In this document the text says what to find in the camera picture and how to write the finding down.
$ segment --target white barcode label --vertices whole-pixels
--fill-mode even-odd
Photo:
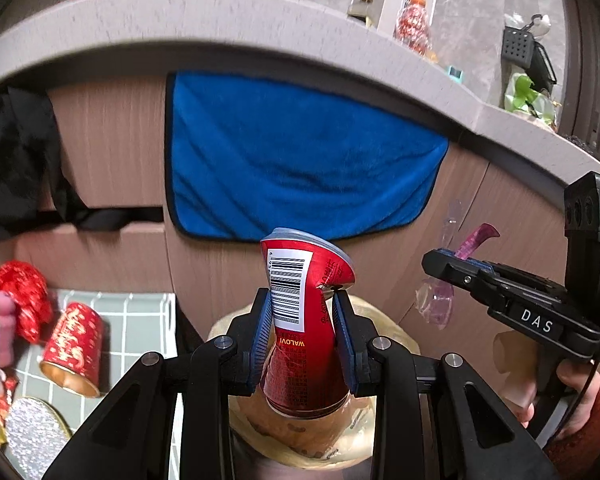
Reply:
[[[278,328],[304,332],[304,285],[313,255],[298,249],[267,252],[273,324]]]

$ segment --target red can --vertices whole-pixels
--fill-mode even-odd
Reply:
[[[65,390],[99,396],[102,333],[102,318],[95,310],[70,303],[46,343],[40,370]]]
[[[284,415],[317,418],[347,397],[326,297],[355,282],[338,247],[311,234],[277,228],[260,241],[267,265],[276,344],[260,385]]]

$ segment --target black cable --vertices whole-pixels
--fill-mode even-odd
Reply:
[[[582,402],[584,395],[587,393],[589,386],[591,386],[591,381],[593,380],[593,377],[596,376],[596,372],[598,371],[599,366],[600,366],[600,350],[596,354],[596,357],[593,361],[593,366],[591,367],[591,371],[589,373],[589,376],[587,377],[587,381],[584,383],[584,388],[580,391],[580,393],[578,394],[578,397],[576,397],[575,402],[571,405],[569,411],[564,415],[564,417],[560,421],[560,424],[558,424],[558,427],[555,430],[555,433],[552,434],[552,436],[549,438],[546,445],[544,446],[545,448],[547,448],[548,446],[551,445],[551,443],[555,440],[555,437],[564,429],[567,422],[573,416],[573,413],[575,413],[575,411],[578,409],[578,406]]]

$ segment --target gray marble wall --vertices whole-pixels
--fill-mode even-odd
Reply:
[[[525,19],[548,14],[552,28],[542,40],[557,73],[554,98],[562,96],[566,30],[562,0],[437,0],[431,26],[433,47],[442,65],[464,71],[464,84],[483,101],[501,105],[510,66],[500,60],[504,14]]]

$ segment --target black cloth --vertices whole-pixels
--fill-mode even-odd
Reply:
[[[56,211],[39,213],[45,173]],[[50,222],[117,230],[137,219],[137,213],[87,208],[62,174],[60,133],[49,98],[15,88],[0,93],[0,241]]]

